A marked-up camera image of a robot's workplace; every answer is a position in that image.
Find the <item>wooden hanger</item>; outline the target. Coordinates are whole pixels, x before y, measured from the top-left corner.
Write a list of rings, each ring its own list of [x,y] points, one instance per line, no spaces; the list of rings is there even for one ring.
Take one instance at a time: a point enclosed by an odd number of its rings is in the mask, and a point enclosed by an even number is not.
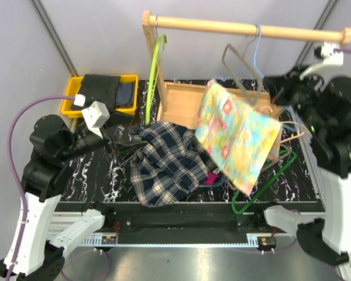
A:
[[[262,106],[259,109],[259,112],[262,113],[265,110],[269,111],[268,116],[271,116],[271,114],[273,113],[273,109],[271,107],[267,106],[267,105]],[[296,134],[295,135],[292,134],[291,137],[289,137],[289,138],[282,139],[280,141],[280,143],[286,143],[286,142],[291,141],[293,139],[298,139],[298,138],[302,137],[305,133],[311,134],[309,129],[305,125],[303,125],[301,123],[294,122],[294,121],[281,121],[281,124],[282,124],[282,126],[288,125],[288,124],[295,125],[295,127],[296,127],[295,132],[296,132]]]

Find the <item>navy plaid garment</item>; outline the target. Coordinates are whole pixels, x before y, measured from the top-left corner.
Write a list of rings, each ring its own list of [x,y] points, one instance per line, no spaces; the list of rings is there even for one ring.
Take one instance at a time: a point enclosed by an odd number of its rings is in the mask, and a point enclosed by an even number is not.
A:
[[[130,182],[145,207],[164,207],[185,198],[209,179],[215,162],[195,131],[158,121],[136,131],[131,141],[144,144],[130,161]]]

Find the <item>pastel patterned garment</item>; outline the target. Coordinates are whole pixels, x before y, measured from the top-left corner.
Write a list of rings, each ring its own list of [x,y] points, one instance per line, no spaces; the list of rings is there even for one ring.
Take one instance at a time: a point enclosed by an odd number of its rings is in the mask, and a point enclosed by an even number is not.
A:
[[[233,186],[250,195],[267,160],[277,160],[282,125],[215,80],[208,82],[195,137]]]

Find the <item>magenta pleated skirt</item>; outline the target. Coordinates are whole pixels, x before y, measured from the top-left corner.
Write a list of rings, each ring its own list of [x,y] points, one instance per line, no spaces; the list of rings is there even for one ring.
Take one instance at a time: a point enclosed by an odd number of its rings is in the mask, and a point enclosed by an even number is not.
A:
[[[212,186],[219,179],[219,174],[209,172],[208,178],[203,182],[206,186]]]

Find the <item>green velvet hanger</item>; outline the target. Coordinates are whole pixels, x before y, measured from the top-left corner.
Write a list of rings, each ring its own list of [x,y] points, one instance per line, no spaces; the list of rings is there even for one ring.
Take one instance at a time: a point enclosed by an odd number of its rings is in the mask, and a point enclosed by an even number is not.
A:
[[[297,154],[290,151],[290,155],[291,159],[240,210],[237,210],[236,208],[236,199],[239,195],[239,191],[235,192],[230,204],[234,214],[242,215],[274,183],[274,181],[277,180],[291,166],[291,164],[297,158]]]

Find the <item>blue wire hanger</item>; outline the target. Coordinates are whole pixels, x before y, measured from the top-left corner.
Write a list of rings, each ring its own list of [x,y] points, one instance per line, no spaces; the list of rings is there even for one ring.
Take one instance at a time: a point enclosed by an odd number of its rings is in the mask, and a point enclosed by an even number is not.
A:
[[[248,50],[248,47],[253,43],[253,42],[257,42],[256,43],[256,47],[255,47],[255,50],[254,50],[254,53],[253,53],[253,58],[252,58],[252,62],[251,62],[251,66],[252,66],[252,69],[255,70],[255,72],[259,75],[260,78],[264,78],[264,75],[263,73],[260,71],[260,69],[257,67],[256,65],[256,60],[257,60],[257,53],[258,53],[258,50],[259,50],[259,46],[260,46],[260,40],[261,40],[261,37],[262,37],[262,28],[261,28],[261,25],[258,24],[258,23],[255,23],[254,24],[255,27],[256,27],[256,35],[255,35],[255,38],[252,39],[245,47],[245,50],[242,54],[242,59],[245,58],[245,54],[246,54],[246,51]],[[231,51],[234,51],[235,49],[233,48],[233,46],[231,44],[228,44],[224,50],[224,53],[223,53],[223,56],[222,56],[222,63],[223,65],[225,66],[225,68],[227,69],[227,71],[231,74],[231,77],[233,77],[234,75],[235,76],[238,76],[239,74],[243,74],[243,73],[246,73],[247,71],[250,70],[249,67],[245,67],[245,68],[242,68],[240,69],[239,71],[236,71],[236,72],[233,72],[229,66],[226,64],[226,61],[225,61],[225,55],[226,55],[226,51],[230,49]]]

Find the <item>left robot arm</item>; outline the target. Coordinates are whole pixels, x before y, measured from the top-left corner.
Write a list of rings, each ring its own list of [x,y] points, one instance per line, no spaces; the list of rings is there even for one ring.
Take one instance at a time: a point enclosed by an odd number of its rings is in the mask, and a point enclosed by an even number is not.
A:
[[[20,181],[21,210],[15,237],[6,258],[0,260],[0,277],[17,280],[54,280],[66,258],[95,231],[116,230],[115,210],[102,202],[92,203],[70,227],[51,240],[49,226],[68,180],[73,175],[69,161],[105,147],[117,157],[123,145],[113,140],[110,128],[130,122],[131,114],[114,111],[103,125],[103,136],[87,128],[73,133],[58,115],[47,115],[34,125],[30,135],[33,152]]]

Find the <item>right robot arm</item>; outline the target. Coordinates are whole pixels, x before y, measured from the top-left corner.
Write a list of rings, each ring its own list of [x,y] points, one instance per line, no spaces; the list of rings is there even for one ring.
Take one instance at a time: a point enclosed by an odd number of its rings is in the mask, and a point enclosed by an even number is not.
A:
[[[311,218],[271,203],[254,217],[257,230],[278,228],[295,237],[309,256],[330,266],[351,255],[351,77],[301,77],[292,70],[265,77],[271,102],[289,106],[311,133],[311,149],[324,185],[323,218]]]

